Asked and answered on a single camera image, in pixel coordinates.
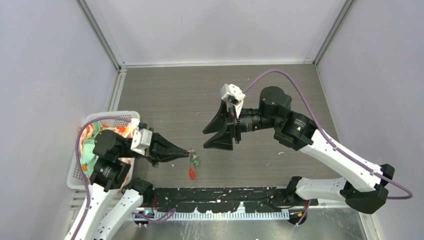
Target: white panel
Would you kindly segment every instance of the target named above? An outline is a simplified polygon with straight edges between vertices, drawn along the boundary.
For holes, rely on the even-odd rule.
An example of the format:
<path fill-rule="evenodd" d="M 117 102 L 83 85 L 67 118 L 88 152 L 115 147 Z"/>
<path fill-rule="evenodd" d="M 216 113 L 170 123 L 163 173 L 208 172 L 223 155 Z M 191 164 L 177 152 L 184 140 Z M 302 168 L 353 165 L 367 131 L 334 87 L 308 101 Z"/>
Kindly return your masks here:
<path fill-rule="evenodd" d="M 1 238 L 63 239 L 78 127 L 106 109 L 116 71 L 76 1 L 0 12 Z"/>
<path fill-rule="evenodd" d="M 384 240 L 423 238 L 423 9 L 422 0 L 356 1 L 318 67 L 343 144 L 393 165 L 415 194 L 375 213 Z"/>
<path fill-rule="evenodd" d="M 125 63 L 151 65 L 312 61 L 344 0 L 96 2 Z"/>

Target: cable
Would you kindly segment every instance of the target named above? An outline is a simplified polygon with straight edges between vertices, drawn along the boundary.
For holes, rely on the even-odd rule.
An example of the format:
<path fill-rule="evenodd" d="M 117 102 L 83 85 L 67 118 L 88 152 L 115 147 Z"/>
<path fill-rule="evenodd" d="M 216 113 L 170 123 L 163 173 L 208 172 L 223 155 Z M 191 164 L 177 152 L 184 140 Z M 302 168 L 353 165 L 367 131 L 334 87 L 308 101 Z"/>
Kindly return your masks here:
<path fill-rule="evenodd" d="M 296 206 L 296 205 L 291 205 L 291 206 L 288 206 L 288 207 L 278 206 L 277 208 L 279 208 L 279 209 L 291 209 L 294 206 Z"/>
<path fill-rule="evenodd" d="M 296 222 L 296 225 L 291 229 L 290 231 L 290 235 L 292 235 L 293 231 L 299 227 L 299 225 L 301 224 L 302 220 L 304 219 L 304 217 L 306 216 L 306 214 L 308 213 L 308 209 L 309 206 L 311 205 L 312 200 L 307 201 L 306 207 L 305 207 L 305 211 L 303 212 L 302 216 L 300 217 L 299 221 Z"/>
<path fill-rule="evenodd" d="M 81 134 L 83 134 L 83 131 L 86 129 L 86 127 L 88 127 L 92 123 L 95 123 L 95 122 L 98 122 L 98 121 L 101 121 L 101 120 L 120 120 L 120 121 L 124 121 L 124 122 L 127 122 L 127 123 L 131 122 L 130 119 L 126 119 L 126 118 L 123 118 L 123 117 L 102 116 L 102 117 L 98 117 L 94 120 L 88 121 L 79 130 L 79 133 L 78 133 L 78 136 L 77 136 L 76 142 L 75 142 L 75 157 L 76 157 L 76 165 L 78 166 L 78 172 L 79 172 L 79 175 L 81 175 L 82 183 L 84 184 L 84 189 L 85 189 L 85 192 L 87 194 L 87 202 L 85 204 L 84 213 L 82 214 L 81 220 L 79 221 L 78 225 L 75 228 L 75 232 L 73 232 L 71 240 L 75 240 L 75 237 L 77 236 L 78 231 L 81 229 L 81 226 L 83 225 L 83 222 L 86 219 L 87 213 L 89 211 L 90 203 L 91 203 L 89 183 L 88 183 L 87 179 L 85 178 L 85 174 L 83 172 L 83 168 L 81 167 L 81 162 L 80 162 L 81 161 L 80 160 L 80 136 L 81 136 Z"/>
<path fill-rule="evenodd" d="M 172 218 L 172 216 L 175 214 L 177 210 L 175 208 L 172 208 L 171 210 L 169 210 L 165 215 L 161 216 L 159 219 L 157 220 L 153 220 L 148 218 L 146 215 L 138 213 L 138 212 L 133 212 L 133 215 L 136 215 L 146 221 L 148 221 L 151 224 L 163 224 L 164 222 L 166 222 L 168 219 Z"/>
<path fill-rule="evenodd" d="M 352 162 L 358 164 L 359 166 L 361 166 L 362 168 L 364 168 L 365 170 L 367 170 L 368 172 L 370 172 L 371 174 L 374 174 L 375 176 L 379 177 L 380 179 L 398 187 L 399 189 L 403 190 L 404 192 L 406 192 L 408 195 L 407 196 L 388 196 L 387 199 L 391 199 L 391 200 L 406 200 L 406 199 L 410 199 L 414 196 L 414 194 L 405 186 L 400 185 L 399 183 L 379 174 L 374 172 L 373 169 L 371 169 L 370 167 L 368 167 L 367 165 L 363 164 L 362 162 L 356 160 L 354 157 L 352 157 L 351 155 L 349 155 L 348 153 L 346 153 L 345 151 L 343 151 L 342 149 L 338 148 L 336 146 L 336 144 L 334 142 L 332 142 L 330 140 L 330 138 L 327 136 L 327 134 L 325 134 L 324 129 L 321 127 L 320 123 L 317 120 L 317 117 L 315 116 L 314 112 L 312 111 L 311 107 L 309 106 L 308 101 L 306 100 L 306 97 L 304 96 L 304 94 L 302 93 L 301 89 L 299 88 L 299 86 L 297 85 L 297 83 L 293 80 L 292 77 L 289 76 L 289 74 L 287 74 L 285 71 L 282 71 L 280 69 L 270 69 L 264 73 L 262 73 L 261 75 L 259 75 L 255 80 L 253 80 L 244 90 L 243 93 L 247 93 L 261 78 L 265 77 L 266 75 L 270 74 L 270 73 L 279 73 L 283 76 L 285 76 L 293 85 L 293 87 L 296 89 L 297 93 L 299 94 L 300 98 L 302 99 L 303 103 L 306 106 L 307 111 L 309 112 L 310 116 L 312 117 L 312 120 L 315 122 L 316 128 L 318 129 L 318 131 L 321 133 L 321 135 L 324 137 L 324 139 L 334 148 L 336 149 L 339 153 L 341 153 L 343 156 L 345 156 L 346 158 L 348 158 L 349 160 L 351 160 Z"/>

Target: gray table surface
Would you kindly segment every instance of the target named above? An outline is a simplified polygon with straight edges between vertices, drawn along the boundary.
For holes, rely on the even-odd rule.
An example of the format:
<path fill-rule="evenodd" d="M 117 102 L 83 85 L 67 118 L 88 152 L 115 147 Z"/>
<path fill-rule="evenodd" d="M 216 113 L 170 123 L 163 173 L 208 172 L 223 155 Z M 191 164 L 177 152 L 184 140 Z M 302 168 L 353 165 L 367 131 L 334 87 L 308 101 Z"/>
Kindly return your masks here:
<path fill-rule="evenodd" d="M 273 139 L 272 129 L 244 133 L 233 151 L 203 149 L 203 143 L 212 134 L 203 135 L 202 129 L 218 111 L 222 85 L 232 83 L 244 89 L 271 68 L 284 70 L 296 80 L 321 125 L 337 139 L 317 72 L 311 64 L 129 68 L 118 109 L 139 112 L 149 127 L 181 148 L 194 149 L 201 160 L 195 181 L 188 175 L 188 158 L 161 163 L 158 168 L 138 160 L 133 176 L 156 187 L 286 186 L 292 176 L 338 177 L 318 160 L 280 145 Z M 247 93 L 243 106 L 257 108 L 259 93 L 268 86 L 282 88 L 292 97 L 291 109 L 309 115 L 294 87 L 277 73 L 259 81 Z"/>
<path fill-rule="evenodd" d="M 127 221 L 114 240 L 364 240 L 360 216 L 351 208 L 312 208 L 293 232 L 286 220 L 168 221 L 138 227 Z"/>

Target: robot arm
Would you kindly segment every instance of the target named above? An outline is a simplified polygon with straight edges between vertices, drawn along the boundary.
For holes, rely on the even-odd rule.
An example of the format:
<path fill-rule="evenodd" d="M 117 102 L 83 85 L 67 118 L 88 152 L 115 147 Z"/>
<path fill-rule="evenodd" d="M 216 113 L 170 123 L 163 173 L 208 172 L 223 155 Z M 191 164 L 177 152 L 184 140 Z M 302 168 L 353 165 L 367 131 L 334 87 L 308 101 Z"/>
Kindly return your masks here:
<path fill-rule="evenodd" d="M 222 101 L 219 111 L 203 130 L 204 134 L 216 134 L 204 143 L 204 148 L 231 151 L 233 139 L 238 144 L 241 133 L 273 128 L 273 138 L 280 144 L 314 157 L 342 176 L 319 180 L 292 177 L 286 189 L 292 193 L 293 203 L 310 199 L 344 201 L 353 209 L 366 214 L 374 213 L 385 204 L 389 193 L 384 188 L 387 182 L 374 173 L 392 179 L 395 172 L 392 166 L 369 162 L 330 137 L 337 148 L 373 169 L 373 173 L 337 152 L 317 130 L 314 121 L 291 110 L 292 98 L 281 88 L 264 88 L 260 93 L 259 107 L 252 109 L 242 108 L 243 101 L 234 101 L 237 98 L 243 100 L 244 95 L 240 95 L 239 88 L 233 86 L 225 84 L 220 91 Z"/>
<path fill-rule="evenodd" d="M 170 143 L 154 132 L 153 128 L 146 129 L 145 123 L 139 124 L 138 119 L 132 119 L 131 123 L 141 128 L 140 131 L 135 130 L 133 138 L 124 138 L 111 130 L 104 130 L 96 136 L 93 153 L 99 158 L 94 165 L 88 186 L 90 207 L 84 217 L 87 203 L 85 198 L 65 240 L 73 239 L 75 232 L 76 240 L 111 239 L 131 212 L 138 208 L 143 200 L 149 201 L 152 197 L 152 184 L 135 178 L 125 186 L 125 194 L 119 203 L 102 219 L 131 167 L 118 158 L 145 158 L 152 166 L 157 167 L 159 163 L 189 157 L 187 150 Z"/>

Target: white basket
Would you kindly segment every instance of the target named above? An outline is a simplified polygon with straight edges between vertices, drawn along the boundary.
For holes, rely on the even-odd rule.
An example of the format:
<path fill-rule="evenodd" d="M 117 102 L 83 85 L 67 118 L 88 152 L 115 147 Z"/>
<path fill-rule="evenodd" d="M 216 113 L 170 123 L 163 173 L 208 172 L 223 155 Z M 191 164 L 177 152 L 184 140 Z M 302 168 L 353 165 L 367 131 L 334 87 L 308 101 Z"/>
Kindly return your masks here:
<path fill-rule="evenodd" d="M 84 124 L 87 123 L 88 121 L 91 121 L 100 117 L 121 117 L 124 119 L 132 119 L 132 118 L 140 119 L 140 115 L 136 111 L 108 111 L 108 112 L 94 113 L 87 116 L 84 120 Z M 108 125 L 110 128 L 126 127 L 128 125 L 128 122 L 120 121 L 120 120 L 101 120 L 100 122 L 102 124 Z M 127 183 L 133 177 L 133 169 L 134 169 L 133 166 L 134 166 L 134 159 L 132 158 L 131 168 L 129 169 L 129 172 L 128 172 Z M 73 157 L 72 157 L 72 162 L 70 164 L 66 184 L 70 189 L 85 190 L 84 184 L 83 184 L 83 178 L 80 175 L 80 172 L 78 171 L 77 158 L 75 157 L 75 153 L 73 154 Z"/>

